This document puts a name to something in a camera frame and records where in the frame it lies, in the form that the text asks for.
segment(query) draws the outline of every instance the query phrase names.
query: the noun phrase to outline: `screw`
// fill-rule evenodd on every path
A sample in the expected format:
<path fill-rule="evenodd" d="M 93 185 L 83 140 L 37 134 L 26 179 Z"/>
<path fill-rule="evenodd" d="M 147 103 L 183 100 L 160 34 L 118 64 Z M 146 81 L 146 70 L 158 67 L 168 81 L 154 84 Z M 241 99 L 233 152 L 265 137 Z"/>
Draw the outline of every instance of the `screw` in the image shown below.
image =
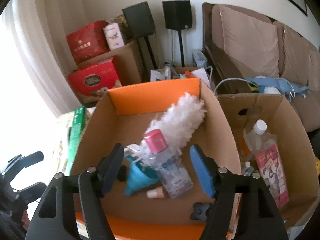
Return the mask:
<path fill-rule="evenodd" d="M 252 177 L 254 177 L 255 179 L 259 179 L 260 178 L 260 174 L 259 173 L 252 173 Z"/>
<path fill-rule="evenodd" d="M 55 174 L 53 177 L 54 177 L 55 179 L 60 179 L 60 178 L 62 178 L 62 176 L 63 176 L 63 173 L 62 173 L 62 172 L 58 172 L 58 173 Z"/>
<path fill-rule="evenodd" d="M 89 168 L 87 169 L 87 172 L 88 172 L 88 173 L 93 173 L 93 172 L 95 172 L 96 170 L 97 170 L 96 167 L 89 167 Z"/>
<path fill-rule="evenodd" d="M 227 173 L 227 172 L 228 172 L 227 168 L 225 168 L 225 167 L 219 167 L 219 168 L 218 168 L 218 171 L 219 171 L 220 173 Z"/>

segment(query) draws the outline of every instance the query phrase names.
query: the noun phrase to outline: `blue funnel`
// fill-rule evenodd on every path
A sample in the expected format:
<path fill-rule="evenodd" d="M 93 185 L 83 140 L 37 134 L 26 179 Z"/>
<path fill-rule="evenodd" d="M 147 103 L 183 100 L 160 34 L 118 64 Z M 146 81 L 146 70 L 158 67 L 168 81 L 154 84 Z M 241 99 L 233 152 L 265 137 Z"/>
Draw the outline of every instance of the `blue funnel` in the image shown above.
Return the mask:
<path fill-rule="evenodd" d="M 139 162 L 133 163 L 134 158 L 130 155 L 126 159 L 130 162 L 127 188 L 124 190 L 126 196 L 131 196 L 135 191 L 149 187 L 160 180 L 154 169 L 143 167 Z"/>

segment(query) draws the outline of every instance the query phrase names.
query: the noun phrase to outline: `speaker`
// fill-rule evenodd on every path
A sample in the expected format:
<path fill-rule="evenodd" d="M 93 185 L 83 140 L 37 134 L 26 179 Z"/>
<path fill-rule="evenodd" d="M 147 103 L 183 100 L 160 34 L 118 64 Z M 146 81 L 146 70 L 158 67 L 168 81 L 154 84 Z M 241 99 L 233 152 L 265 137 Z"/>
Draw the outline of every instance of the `speaker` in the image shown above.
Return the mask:
<path fill-rule="evenodd" d="M 122 9 L 122 12 L 135 39 L 155 33 L 156 26 L 148 2 L 129 6 Z"/>
<path fill-rule="evenodd" d="M 165 27 L 171 30 L 192 28 L 192 13 L 189 0 L 163 1 Z"/>

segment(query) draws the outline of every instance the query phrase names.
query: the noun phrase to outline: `pink package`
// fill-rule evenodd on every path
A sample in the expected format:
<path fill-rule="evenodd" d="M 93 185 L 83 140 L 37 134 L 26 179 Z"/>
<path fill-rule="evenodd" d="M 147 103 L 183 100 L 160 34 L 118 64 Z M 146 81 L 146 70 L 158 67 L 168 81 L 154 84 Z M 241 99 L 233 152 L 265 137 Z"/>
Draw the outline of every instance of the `pink package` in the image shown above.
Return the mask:
<path fill-rule="evenodd" d="M 277 145 L 272 144 L 256 153 L 255 159 L 277 207 L 285 205 L 289 201 L 289 194 Z"/>

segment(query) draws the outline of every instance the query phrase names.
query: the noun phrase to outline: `sofa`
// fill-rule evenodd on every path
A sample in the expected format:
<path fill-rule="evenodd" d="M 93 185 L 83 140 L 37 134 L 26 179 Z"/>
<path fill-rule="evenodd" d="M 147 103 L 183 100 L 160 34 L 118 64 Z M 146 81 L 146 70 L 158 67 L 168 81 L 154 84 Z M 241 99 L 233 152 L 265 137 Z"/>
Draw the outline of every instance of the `sofa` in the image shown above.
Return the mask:
<path fill-rule="evenodd" d="M 232 77 L 282 77 L 308 86 L 291 105 L 306 132 L 320 128 L 320 54 L 289 26 L 232 5 L 203 4 L 203 52 L 217 82 Z M 225 82 L 218 93 L 251 93 L 245 82 Z"/>

